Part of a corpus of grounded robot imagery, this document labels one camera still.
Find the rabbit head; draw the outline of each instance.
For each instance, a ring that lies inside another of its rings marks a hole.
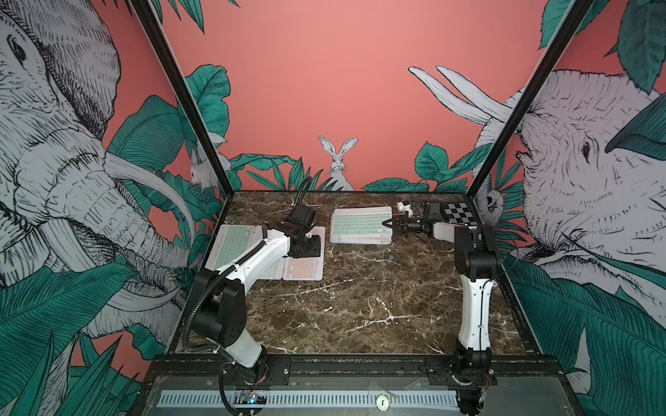
[[[347,153],[349,150],[352,149],[352,147],[356,146],[356,143],[358,142],[358,139],[356,137],[348,139],[343,145],[342,148],[340,149],[340,153],[336,153],[335,151],[335,146],[333,146],[333,143],[331,143],[330,140],[328,140],[326,137],[319,136],[319,141],[322,143],[322,147],[324,148],[324,151],[331,156],[333,156],[333,162],[331,163],[331,172],[341,172],[345,169],[344,162],[342,161],[342,158],[345,153]]]

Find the rabbit illustration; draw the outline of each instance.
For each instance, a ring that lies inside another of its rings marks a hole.
[[[340,149],[340,153],[336,153],[335,146],[326,137],[318,136],[319,141],[322,143],[324,151],[333,156],[333,163],[331,163],[331,178],[335,181],[333,190],[354,190],[354,187],[344,177],[343,171],[345,170],[342,157],[345,153],[356,146],[358,139],[356,137],[348,139]]]

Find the stack of keyboards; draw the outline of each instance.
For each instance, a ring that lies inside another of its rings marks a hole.
[[[338,208],[331,216],[330,241],[349,244],[391,244],[393,229],[382,225],[392,217],[390,206]]]

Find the rabbit ear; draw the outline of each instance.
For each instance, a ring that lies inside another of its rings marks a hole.
[[[358,139],[356,137],[352,137],[348,139],[343,145],[342,148],[340,149],[340,154],[345,154],[348,151],[352,149],[352,147],[356,146],[356,143],[358,143]]]
[[[317,137],[319,138],[319,141],[322,143],[324,152],[330,154],[331,156],[335,156],[335,146],[333,146],[333,143],[331,143],[331,141],[324,136],[317,136]]]

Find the checkerboard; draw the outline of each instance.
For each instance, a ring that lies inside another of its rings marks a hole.
[[[454,204],[444,204],[444,216],[446,221],[454,224],[468,224],[470,226],[478,225],[474,220],[472,211],[465,202],[456,202]]]

